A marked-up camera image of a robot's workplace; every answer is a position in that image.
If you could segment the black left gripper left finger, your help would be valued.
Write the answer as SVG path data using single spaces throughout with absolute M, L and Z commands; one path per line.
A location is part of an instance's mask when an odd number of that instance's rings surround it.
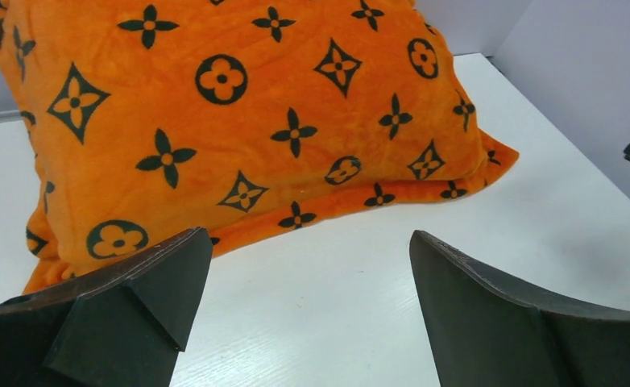
M 213 252 L 193 228 L 0 304 L 0 386 L 167 386 Z

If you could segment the orange patterned pillowcase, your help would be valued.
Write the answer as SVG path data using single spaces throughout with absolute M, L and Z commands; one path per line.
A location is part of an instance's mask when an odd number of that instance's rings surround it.
M 205 228 L 215 255 L 451 201 L 518 152 L 412 1 L 0 1 L 40 181 L 34 293 Z

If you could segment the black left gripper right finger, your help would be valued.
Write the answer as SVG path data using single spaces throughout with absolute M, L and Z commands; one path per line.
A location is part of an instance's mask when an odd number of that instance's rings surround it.
M 443 386 L 630 386 L 630 311 L 552 292 L 425 231 L 409 255 Z

